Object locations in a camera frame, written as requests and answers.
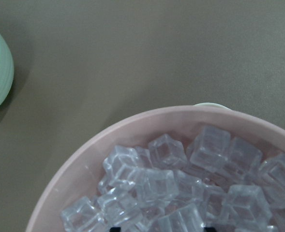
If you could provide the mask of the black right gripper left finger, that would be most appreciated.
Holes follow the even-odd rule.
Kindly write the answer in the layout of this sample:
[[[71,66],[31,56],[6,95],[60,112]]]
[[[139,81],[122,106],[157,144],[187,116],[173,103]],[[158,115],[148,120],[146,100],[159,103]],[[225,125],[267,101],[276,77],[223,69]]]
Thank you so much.
[[[111,227],[109,232],[121,232],[121,227]]]

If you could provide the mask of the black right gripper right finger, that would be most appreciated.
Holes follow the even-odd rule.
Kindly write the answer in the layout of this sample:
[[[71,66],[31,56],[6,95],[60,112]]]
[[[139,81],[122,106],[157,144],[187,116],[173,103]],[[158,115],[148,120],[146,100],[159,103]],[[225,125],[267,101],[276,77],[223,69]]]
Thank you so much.
[[[204,232],[217,232],[214,227],[204,227]]]

